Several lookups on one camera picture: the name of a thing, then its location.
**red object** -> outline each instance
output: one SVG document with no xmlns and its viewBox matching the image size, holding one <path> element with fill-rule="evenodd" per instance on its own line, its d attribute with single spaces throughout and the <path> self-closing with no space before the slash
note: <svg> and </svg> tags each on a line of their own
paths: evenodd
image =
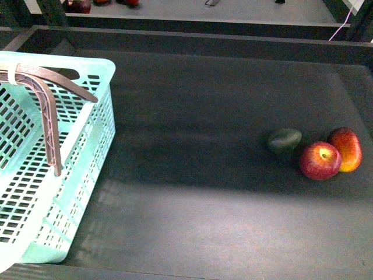
<svg viewBox="0 0 373 280">
<path fill-rule="evenodd" d="M 62 7 L 66 13 L 90 13 L 91 2 L 89 0 L 65 0 Z"/>
<path fill-rule="evenodd" d="M 316 142 L 305 148 L 300 157 L 302 173 L 313 180 L 326 180 L 338 173 L 342 157 L 327 142 Z"/>
<path fill-rule="evenodd" d="M 363 153 L 359 139 L 351 128 L 334 129 L 328 137 L 328 142 L 337 148 L 342 157 L 339 171 L 352 172 L 359 167 Z"/>
<path fill-rule="evenodd" d="M 139 0 L 125 0 L 127 3 L 128 3 L 128 5 L 133 5 L 133 6 L 136 6 L 136 5 L 138 5 L 139 4 Z"/>
<path fill-rule="evenodd" d="M 140 0 L 117 0 L 119 4 L 125 4 L 129 6 L 138 6 Z"/>
</svg>

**mint green plastic basket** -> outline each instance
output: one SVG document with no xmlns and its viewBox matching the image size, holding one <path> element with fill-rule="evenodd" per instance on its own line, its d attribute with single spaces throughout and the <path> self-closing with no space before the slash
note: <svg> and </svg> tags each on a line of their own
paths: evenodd
<svg viewBox="0 0 373 280">
<path fill-rule="evenodd" d="M 57 263 L 71 246 L 115 133 L 106 59 L 0 52 L 1 62 L 73 69 L 81 100 L 47 82 L 57 106 L 62 175 L 47 165 L 37 97 L 0 84 L 0 272 L 14 263 Z"/>
</svg>

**white cable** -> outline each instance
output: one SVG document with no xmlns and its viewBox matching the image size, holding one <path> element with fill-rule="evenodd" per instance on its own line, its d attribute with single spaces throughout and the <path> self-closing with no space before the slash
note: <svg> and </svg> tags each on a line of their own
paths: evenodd
<svg viewBox="0 0 373 280">
<path fill-rule="evenodd" d="M 346 25 L 346 23 L 347 23 L 347 21 L 349 20 L 350 15 L 351 15 L 351 13 L 352 13 L 352 10 L 354 9 L 356 3 L 357 3 L 357 0 L 355 1 L 354 5 L 352 5 L 352 7 L 351 7 L 351 9 L 350 9 L 350 11 L 349 11 L 349 14 L 347 15 L 346 20 L 344 21 L 344 23 L 340 26 L 340 28 L 337 29 L 337 31 L 333 34 L 333 36 L 329 39 L 329 41 L 332 41 L 333 38 L 334 38 L 334 36 L 337 35 L 337 33 L 339 32 L 339 30 L 341 30 L 341 29 L 343 28 L 343 26 Z"/>
<path fill-rule="evenodd" d="M 8 81 L 11 85 L 17 85 L 16 82 L 16 71 L 19 63 L 10 64 L 8 66 Z"/>
</svg>

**black surface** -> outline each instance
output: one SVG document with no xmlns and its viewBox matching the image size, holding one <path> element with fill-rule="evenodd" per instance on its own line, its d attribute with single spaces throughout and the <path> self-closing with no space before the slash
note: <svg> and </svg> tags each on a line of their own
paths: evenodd
<svg viewBox="0 0 373 280">
<path fill-rule="evenodd" d="M 79 50 L 121 50 L 373 66 L 373 48 L 369 43 L 160 31 L 40 28 L 19 51 L 48 53 L 69 36 L 69 41 Z"/>
<path fill-rule="evenodd" d="M 21 31 L 11 30 L 9 28 L 0 27 L 0 50 L 5 48 L 14 38 L 16 38 Z"/>
<path fill-rule="evenodd" d="M 346 41 L 372 41 L 371 29 L 373 26 L 373 1 L 365 0 L 361 5 L 356 19 L 346 33 Z"/>
<path fill-rule="evenodd" d="M 326 7 L 328 7 L 329 12 L 333 15 L 338 23 L 344 23 L 350 9 L 346 6 L 343 0 L 323 0 Z M 348 23 L 353 22 L 355 16 L 350 15 Z"/>
<path fill-rule="evenodd" d="M 352 66 L 76 55 L 115 61 L 117 134 L 63 265 L 209 279 L 371 276 L 373 143 L 338 73 Z M 325 182 L 261 145 L 279 127 L 299 128 L 308 143 L 345 125 L 363 163 Z"/>
<path fill-rule="evenodd" d="M 42 15 L 32 15 L 35 25 L 45 25 Z M 274 24 L 209 22 L 194 20 L 116 19 L 107 17 L 81 17 L 68 15 L 72 27 L 99 29 L 151 30 L 202 34 L 225 34 L 295 39 L 328 40 L 339 28 L 335 24 Z M 349 24 L 341 29 L 334 40 L 342 40 Z"/>
<path fill-rule="evenodd" d="M 33 20 L 24 0 L 0 1 L 0 26 L 31 27 Z"/>
</svg>

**gray floor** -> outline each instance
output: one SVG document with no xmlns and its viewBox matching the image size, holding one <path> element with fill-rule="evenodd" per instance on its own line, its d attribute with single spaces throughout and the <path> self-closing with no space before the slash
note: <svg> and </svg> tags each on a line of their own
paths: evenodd
<svg viewBox="0 0 373 280">
<path fill-rule="evenodd" d="M 335 23 L 322 0 L 221 0 L 217 6 L 206 0 L 140 0 L 138 9 L 129 9 L 115 0 L 105 7 L 92 6 L 90 16 L 147 19 L 193 19 L 233 22 Z M 35 0 L 26 0 L 33 13 L 40 12 Z"/>
</svg>

